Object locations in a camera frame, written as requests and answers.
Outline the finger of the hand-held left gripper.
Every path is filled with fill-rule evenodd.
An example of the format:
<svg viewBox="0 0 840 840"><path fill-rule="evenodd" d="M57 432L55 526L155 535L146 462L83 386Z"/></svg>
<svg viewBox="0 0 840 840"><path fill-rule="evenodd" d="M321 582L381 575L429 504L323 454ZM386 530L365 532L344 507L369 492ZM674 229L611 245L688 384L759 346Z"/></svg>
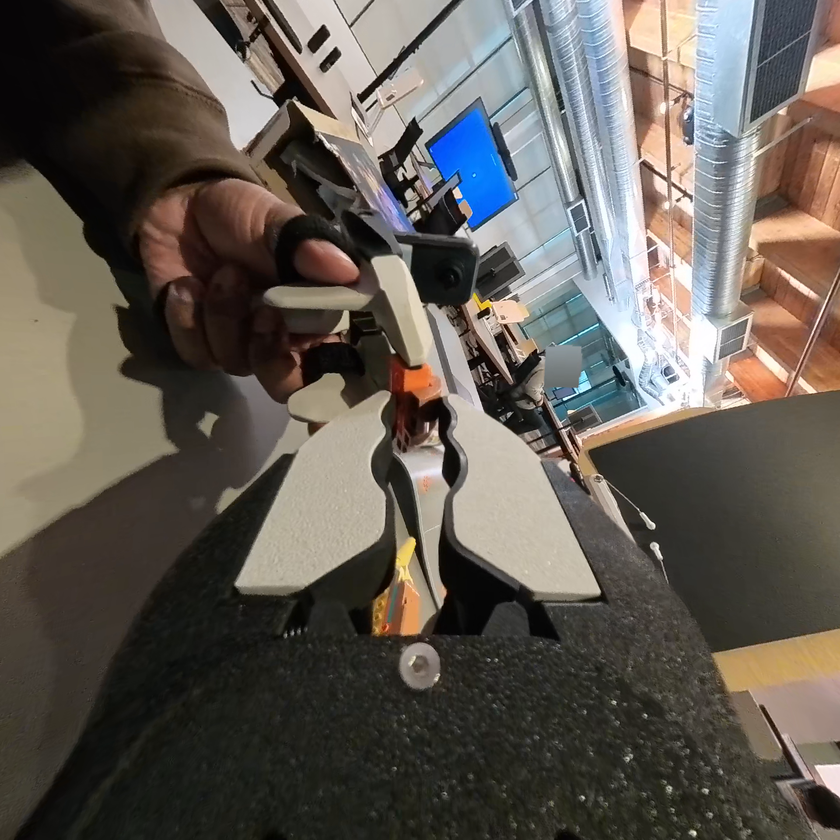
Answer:
<svg viewBox="0 0 840 840"><path fill-rule="evenodd" d="M268 289L265 305L278 309L290 333L333 334L350 327L350 314L372 315L406 367L427 362L428 320L410 270L400 256L365 260L350 285L299 281Z"/></svg>
<svg viewBox="0 0 840 840"><path fill-rule="evenodd" d="M388 391L346 392L337 384L312 384L302 388L289 397L287 410L292 418L313 424L389 424L394 418L392 394Z"/></svg>

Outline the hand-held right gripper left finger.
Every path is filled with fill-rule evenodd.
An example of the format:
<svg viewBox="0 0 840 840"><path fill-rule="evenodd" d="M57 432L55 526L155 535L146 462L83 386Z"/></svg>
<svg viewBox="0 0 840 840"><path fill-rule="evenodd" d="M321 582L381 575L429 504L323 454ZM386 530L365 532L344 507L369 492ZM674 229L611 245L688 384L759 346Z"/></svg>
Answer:
<svg viewBox="0 0 840 840"><path fill-rule="evenodd" d="M329 421L290 462L234 586L249 596L378 596L396 559L392 394Z"/></svg>

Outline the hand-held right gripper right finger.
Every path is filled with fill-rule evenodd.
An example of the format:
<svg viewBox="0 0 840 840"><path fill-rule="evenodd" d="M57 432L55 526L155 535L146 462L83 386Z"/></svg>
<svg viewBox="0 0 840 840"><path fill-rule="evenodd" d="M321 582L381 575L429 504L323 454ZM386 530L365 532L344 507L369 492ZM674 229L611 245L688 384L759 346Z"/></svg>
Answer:
<svg viewBox="0 0 840 840"><path fill-rule="evenodd" d="M442 548L534 602L583 603L601 587L538 455L458 395L441 405Z"/></svg>

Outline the orange brick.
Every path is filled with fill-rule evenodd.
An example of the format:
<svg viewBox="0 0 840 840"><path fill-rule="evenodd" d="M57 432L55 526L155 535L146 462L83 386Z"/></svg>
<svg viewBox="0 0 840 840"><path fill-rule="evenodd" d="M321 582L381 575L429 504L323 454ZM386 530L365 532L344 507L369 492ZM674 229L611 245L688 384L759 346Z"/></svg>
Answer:
<svg viewBox="0 0 840 840"><path fill-rule="evenodd" d="M424 405L441 396L440 380L428 363L411 367L394 353L388 375L389 390L395 397L412 397L419 405Z"/></svg>

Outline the brown curved slope brick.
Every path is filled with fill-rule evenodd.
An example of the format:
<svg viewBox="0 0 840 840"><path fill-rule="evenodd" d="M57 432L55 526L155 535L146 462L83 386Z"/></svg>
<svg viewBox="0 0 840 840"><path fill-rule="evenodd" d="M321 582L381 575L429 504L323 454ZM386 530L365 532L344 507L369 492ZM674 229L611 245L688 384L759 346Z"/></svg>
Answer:
<svg viewBox="0 0 840 840"><path fill-rule="evenodd" d="M438 423L442 400L440 397L419 402L413 395L395 397L393 420L393 447L404 455L423 447L440 444Z"/></svg>

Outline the brown tan brick-built model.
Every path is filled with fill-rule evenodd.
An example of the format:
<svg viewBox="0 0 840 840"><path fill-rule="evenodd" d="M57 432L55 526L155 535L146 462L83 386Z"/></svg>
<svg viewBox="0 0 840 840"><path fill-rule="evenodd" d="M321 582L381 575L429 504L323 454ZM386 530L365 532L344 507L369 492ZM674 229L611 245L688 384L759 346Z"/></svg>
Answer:
<svg viewBox="0 0 840 840"><path fill-rule="evenodd" d="M410 571L415 548L415 538L409 537L396 552L392 582L372 605L374 637L410 637L421 633L421 596Z"/></svg>

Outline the grey desk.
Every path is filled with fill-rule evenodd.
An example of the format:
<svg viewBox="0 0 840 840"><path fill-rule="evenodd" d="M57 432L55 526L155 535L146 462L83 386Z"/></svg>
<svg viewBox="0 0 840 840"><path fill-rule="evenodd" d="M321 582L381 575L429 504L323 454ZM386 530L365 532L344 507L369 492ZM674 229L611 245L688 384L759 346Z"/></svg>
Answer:
<svg viewBox="0 0 840 840"><path fill-rule="evenodd" d="M2 169L2 838L84 729L182 551L307 436L254 378L182 368L144 279Z"/></svg>

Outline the cardboard set box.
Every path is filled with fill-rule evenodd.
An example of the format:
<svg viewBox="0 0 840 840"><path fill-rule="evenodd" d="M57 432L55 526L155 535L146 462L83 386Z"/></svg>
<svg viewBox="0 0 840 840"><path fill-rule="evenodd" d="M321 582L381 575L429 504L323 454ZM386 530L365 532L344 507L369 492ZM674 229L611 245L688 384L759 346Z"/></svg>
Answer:
<svg viewBox="0 0 840 840"><path fill-rule="evenodd" d="M272 193L306 214L336 222L345 210L369 210L396 232L415 232L372 147L348 123L290 100L243 152Z"/></svg>

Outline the metal vent grille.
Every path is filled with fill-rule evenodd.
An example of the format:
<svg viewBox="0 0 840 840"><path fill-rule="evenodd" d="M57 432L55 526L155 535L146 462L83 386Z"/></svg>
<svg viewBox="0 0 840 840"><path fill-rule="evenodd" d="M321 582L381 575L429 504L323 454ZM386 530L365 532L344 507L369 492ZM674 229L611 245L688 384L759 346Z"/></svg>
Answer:
<svg viewBox="0 0 840 840"><path fill-rule="evenodd" d="M756 2L741 131L753 129L798 98L812 58L818 1Z"/></svg>

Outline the blue wall screen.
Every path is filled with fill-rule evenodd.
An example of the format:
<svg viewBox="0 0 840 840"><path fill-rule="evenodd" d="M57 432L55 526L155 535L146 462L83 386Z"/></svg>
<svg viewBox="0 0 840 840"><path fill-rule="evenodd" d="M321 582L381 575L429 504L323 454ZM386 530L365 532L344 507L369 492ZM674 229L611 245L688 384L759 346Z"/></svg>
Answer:
<svg viewBox="0 0 840 840"><path fill-rule="evenodd" d="M445 180L459 177L460 201L471 210L466 221L470 230L481 228L518 200L511 153L482 98L472 101L424 146Z"/></svg>

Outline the black board wooden frame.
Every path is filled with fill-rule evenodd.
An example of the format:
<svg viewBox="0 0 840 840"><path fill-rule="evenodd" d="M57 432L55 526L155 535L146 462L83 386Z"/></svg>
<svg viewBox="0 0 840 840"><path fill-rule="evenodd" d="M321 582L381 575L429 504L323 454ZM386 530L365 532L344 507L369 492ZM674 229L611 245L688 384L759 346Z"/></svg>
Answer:
<svg viewBox="0 0 840 840"><path fill-rule="evenodd" d="M614 428L580 467L655 523L731 691L838 680L838 391Z"/></svg>

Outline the silver air duct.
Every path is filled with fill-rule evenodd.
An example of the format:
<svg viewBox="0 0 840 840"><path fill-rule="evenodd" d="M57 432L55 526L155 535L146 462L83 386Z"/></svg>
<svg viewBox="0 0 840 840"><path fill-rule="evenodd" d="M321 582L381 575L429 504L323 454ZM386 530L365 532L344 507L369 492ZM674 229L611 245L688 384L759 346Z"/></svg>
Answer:
<svg viewBox="0 0 840 840"><path fill-rule="evenodd" d="M715 82L722 81L716 36L723 2L696 3L694 200L692 225L689 403L712 404L725 379L698 333L709 319L729 320L741 302L742 273L755 207L758 129L736 137L713 118Z"/></svg>
<svg viewBox="0 0 840 840"><path fill-rule="evenodd" d="M544 97L560 99L602 253L607 297L644 320L650 288L640 159L622 2L507 2Z"/></svg>

